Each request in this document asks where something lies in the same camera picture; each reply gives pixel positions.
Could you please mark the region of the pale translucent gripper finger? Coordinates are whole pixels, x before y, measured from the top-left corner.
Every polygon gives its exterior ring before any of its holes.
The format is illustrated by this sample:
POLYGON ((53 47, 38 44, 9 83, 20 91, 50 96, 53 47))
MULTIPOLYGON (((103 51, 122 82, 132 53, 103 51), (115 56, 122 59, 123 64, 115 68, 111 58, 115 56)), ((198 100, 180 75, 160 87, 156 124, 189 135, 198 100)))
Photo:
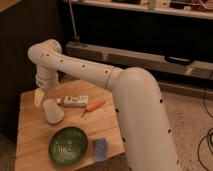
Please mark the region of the pale translucent gripper finger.
POLYGON ((45 92, 41 88, 37 88, 34 93, 34 104, 36 107, 39 107, 43 101, 45 92))

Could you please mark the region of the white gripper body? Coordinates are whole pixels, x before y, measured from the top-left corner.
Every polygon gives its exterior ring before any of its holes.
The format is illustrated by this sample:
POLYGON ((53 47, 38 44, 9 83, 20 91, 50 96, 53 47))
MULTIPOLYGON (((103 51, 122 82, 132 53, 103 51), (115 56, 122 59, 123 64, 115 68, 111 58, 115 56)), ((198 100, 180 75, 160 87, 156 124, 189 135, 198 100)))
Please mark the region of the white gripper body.
POLYGON ((59 85, 58 73, 55 69, 49 69, 40 65, 36 66, 36 85, 42 89, 51 89, 59 85))

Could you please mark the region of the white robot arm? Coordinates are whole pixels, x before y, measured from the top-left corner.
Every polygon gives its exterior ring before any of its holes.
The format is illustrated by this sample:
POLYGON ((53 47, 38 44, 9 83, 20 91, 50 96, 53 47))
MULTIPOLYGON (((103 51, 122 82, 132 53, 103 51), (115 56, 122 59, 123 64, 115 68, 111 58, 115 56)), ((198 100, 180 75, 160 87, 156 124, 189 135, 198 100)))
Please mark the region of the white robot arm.
POLYGON ((162 93, 148 71, 66 56, 54 39, 32 45, 28 57, 40 88, 56 86, 64 72, 112 93, 129 171, 182 171, 162 93))

